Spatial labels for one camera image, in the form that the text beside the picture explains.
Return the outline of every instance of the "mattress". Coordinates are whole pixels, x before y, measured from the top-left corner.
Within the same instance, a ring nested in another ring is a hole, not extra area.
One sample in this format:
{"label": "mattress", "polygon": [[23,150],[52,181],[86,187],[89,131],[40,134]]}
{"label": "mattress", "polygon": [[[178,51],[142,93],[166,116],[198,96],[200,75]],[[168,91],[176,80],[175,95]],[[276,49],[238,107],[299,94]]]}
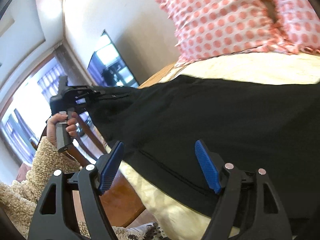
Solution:
{"label": "mattress", "polygon": [[[198,78],[217,78],[262,84],[311,84],[320,79],[320,57],[300,53],[286,55],[279,53],[249,53],[224,55],[188,66],[174,68],[167,66],[143,84],[167,82],[178,75]],[[177,202],[150,184],[130,165],[122,162],[122,174],[133,186],[143,204],[161,224],[172,240],[201,239],[210,218],[199,214]]]}

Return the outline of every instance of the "television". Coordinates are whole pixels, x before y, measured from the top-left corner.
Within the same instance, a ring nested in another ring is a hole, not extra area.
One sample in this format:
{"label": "television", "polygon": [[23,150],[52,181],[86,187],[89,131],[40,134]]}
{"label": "television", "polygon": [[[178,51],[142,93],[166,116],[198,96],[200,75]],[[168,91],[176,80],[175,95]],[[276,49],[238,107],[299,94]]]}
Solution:
{"label": "television", "polygon": [[99,86],[135,88],[139,86],[106,31],[103,31],[98,40],[89,62],[88,72]]}

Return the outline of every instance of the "pillowcase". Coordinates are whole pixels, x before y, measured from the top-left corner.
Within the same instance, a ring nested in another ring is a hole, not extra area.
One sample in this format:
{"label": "pillowcase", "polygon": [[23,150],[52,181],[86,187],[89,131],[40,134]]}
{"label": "pillowcase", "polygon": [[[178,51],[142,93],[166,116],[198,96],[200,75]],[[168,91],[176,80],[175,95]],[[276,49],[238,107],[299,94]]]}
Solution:
{"label": "pillowcase", "polygon": [[177,65],[235,52],[268,52],[281,39],[260,0],[156,0],[174,21]]}
{"label": "pillowcase", "polygon": [[274,0],[277,26],[302,51],[320,49],[320,20],[308,0]]}

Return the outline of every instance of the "wooden furniture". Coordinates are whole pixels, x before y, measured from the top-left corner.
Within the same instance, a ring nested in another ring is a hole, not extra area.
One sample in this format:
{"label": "wooden furniture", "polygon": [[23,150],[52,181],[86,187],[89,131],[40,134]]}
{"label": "wooden furniture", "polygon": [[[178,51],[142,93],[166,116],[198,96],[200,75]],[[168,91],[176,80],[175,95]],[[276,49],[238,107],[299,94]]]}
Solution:
{"label": "wooden furniture", "polygon": [[[102,154],[102,152],[104,153],[105,148],[87,124],[84,123],[82,119],[78,120],[78,122],[81,124],[84,132],[101,151],[100,154]],[[76,147],[73,146],[68,150],[68,153],[74,157],[81,166],[84,167],[89,164],[88,160],[83,157]],[[100,200],[111,225],[117,227],[127,227],[146,209],[133,187],[120,171],[117,172],[110,190],[101,196]],[[85,221],[78,191],[74,191],[74,203],[78,220]]]}

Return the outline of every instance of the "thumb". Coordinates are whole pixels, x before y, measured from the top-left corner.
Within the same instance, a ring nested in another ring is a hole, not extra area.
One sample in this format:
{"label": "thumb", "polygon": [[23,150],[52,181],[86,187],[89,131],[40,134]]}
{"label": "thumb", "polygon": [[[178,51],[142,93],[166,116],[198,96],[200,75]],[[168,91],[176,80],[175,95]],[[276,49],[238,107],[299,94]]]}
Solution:
{"label": "thumb", "polygon": [[51,116],[48,120],[48,124],[56,124],[57,122],[61,122],[66,120],[68,117],[67,114],[55,114],[53,116]]}

